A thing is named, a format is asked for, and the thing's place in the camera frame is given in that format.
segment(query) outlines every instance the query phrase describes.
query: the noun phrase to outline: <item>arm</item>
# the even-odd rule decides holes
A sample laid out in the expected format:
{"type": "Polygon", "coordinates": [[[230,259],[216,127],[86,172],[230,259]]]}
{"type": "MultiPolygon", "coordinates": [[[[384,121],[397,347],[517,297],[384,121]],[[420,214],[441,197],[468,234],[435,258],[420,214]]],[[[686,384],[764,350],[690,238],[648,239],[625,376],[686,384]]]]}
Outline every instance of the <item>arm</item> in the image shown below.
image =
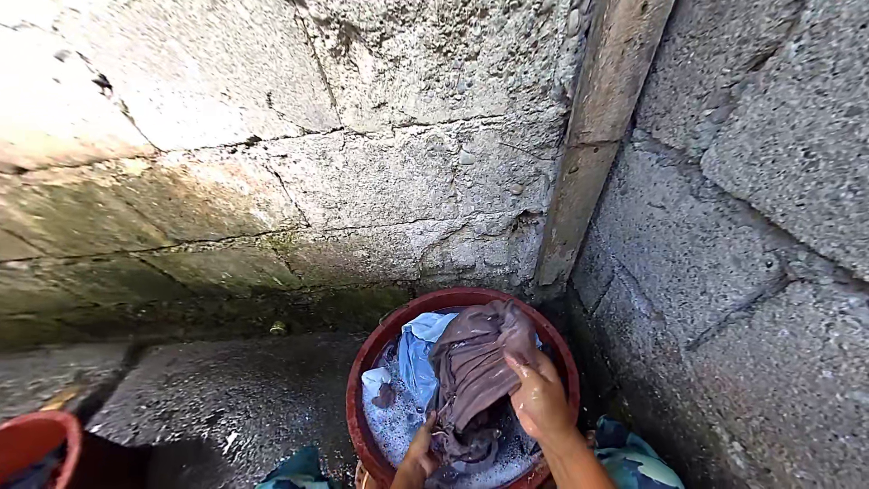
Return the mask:
{"type": "Polygon", "coordinates": [[[522,428],[540,443],[555,484],[562,489],[615,489],[576,429],[555,365],[543,352],[535,359],[538,370],[506,360],[522,383],[510,401],[522,428]]]}
{"type": "Polygon", "coordinates": [[[413,441],[410,442],[407,453],[404,454],[404,460],[395,472],[395,478],[392,479],[389,489],[422,489],[426,478],[435,471],[438,463],[428,446],[431,443],[432,426],[435,425],[436,419],[435,412],[431,412],[425,424],[420,426],[413,441]]]}

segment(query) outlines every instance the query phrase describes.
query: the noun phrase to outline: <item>finger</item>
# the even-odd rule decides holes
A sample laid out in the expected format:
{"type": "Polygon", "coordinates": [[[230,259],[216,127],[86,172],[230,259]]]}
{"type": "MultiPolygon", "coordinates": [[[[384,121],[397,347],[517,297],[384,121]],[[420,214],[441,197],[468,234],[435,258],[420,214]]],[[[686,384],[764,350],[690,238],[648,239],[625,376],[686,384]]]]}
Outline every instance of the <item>finger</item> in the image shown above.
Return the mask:
{"type": "Polygon", "coordinates": [[[426,430],[431,432],[432,428],[435,427],[435,421],[437,421],[437,411],[430,411],[428,412],[428,418],[426,418],[426,422],[423,426],[426,430]]]}
{"type": "Polygon", "coordinates": [[[543,380],[541,375],[537,373],[531,365],[521,365],[515,358],[509,355],[504,357],[504,361],[507,362],[507,366],[510,367],[510,370],[516,372],[516,375],[519,376],[519,380],[522,384],[527,382],[540,382],[543,380]]]}
{"type": "Polygon", "coordinates": [[[555,364],[552,363],[552,360],[549,359],[546,353],[537,351],[536,356],[534,357],[534,362],[537,366],[537,372],[539,372],[543,378],[549,382],[559,385],[561,384],[558,370],[555,369],[555,364]]]}

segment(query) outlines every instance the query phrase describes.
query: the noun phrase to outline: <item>cement floor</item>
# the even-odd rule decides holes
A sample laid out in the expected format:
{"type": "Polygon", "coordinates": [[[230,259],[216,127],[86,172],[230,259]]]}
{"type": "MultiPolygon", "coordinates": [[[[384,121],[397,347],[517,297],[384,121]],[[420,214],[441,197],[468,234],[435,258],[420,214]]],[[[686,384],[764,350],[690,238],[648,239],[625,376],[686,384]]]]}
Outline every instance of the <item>cement floor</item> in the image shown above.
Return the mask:
{"type": "Polygon", "coordinates": [[[18,354],[0,358],[0,391],[20,393],[0,400],[0,412],[35,410],[82,383],[76,372],[90,372],[83,392],[105,395],[87,413],[87,429],[127,446],[154,445],[149,487],[250,488],[306,445],[320,449],[328,477],[349,486],[356,458],[344,395],[363,340],[343,332],[159,345],[137,352],[134,365],[125,345],[18,354]]]}

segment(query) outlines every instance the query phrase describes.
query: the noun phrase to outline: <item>light blue cloth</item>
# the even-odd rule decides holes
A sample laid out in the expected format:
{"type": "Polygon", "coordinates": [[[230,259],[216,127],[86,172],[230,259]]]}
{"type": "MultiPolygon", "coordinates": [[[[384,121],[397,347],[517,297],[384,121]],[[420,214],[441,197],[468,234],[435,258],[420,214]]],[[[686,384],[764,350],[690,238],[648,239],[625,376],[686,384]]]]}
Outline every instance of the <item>light blue cloth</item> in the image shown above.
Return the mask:
{"type": "Polygon", "coordinates": [[[428,352],[449,322],[459,314],[438,314],[423,312],[413,321],[401,327],[401,340],[398,343],[398,369],[404,385],[414,394],[416,405],[421,409],[437,390],[435,369],[428,362],[428,352]]]}
{"type": "Polygon", "coordinates": [[[594,432],[594,455],[618,489],[685,489],[644,439],[606,415],[594,432]]]}
{"type": "Polygon", "coordinates": [[[323,477],[320,453],[306,446],[281,462],[254,489],[337,489],[340,484],[323,477]]]}
{"type": "Polygon", "coordinates": [[[413,321],[401,327],[401,332],[410,331],[419,339],[436,343],[443,332],[447,329],[449,322],[458,316],[458,312],[451,314],[438,314],[437,312],[423,312],[413,321]]]}

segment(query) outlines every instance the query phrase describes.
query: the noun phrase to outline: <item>white cloth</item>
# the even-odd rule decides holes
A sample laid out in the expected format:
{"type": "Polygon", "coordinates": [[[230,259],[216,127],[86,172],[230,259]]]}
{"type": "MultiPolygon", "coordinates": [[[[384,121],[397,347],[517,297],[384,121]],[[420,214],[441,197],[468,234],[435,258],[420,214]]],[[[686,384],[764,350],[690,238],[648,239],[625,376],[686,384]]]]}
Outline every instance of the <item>white cloth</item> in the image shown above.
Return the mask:
{"type": "Polygon", "coordinates": [[[362,373],[362,386],[368,394],[375,397],[380,395],[380,386],[392,381],[389,370],[386,367],[373,368],[362,373]]]}

